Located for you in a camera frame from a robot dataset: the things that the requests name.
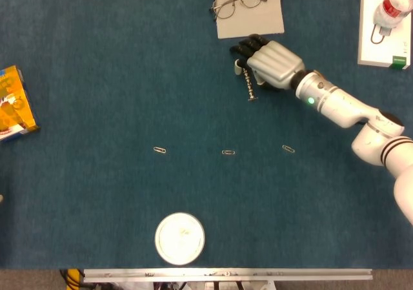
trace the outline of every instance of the plastic bottle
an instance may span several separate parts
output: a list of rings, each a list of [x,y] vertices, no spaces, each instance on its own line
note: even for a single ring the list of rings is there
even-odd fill
[[[384,0],[374,13],[374,24],[395,28],[413,10],[413,0]]]

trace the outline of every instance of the bottle cap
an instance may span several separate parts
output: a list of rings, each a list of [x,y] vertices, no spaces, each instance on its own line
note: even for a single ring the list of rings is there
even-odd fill
[[[205,233],[201,223],[190,214],[177,212],[158,225],[155,245],[159,255],[174,265],[194,261],[202,252]]]

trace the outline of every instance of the robotic hand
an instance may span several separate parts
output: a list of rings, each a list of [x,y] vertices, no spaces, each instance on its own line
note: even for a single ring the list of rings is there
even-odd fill
[[[247,58],[258,85],[295,90],[297,98],[343,128],[367,121],[352,149],[363,161],[384,166],[395,177],[396,202],[413,224],[413,140],[401,136],[405,128],[397,117],[362,103],[318,71],[305,70],[301,58],[260,35],[249,36],[231,51]]]

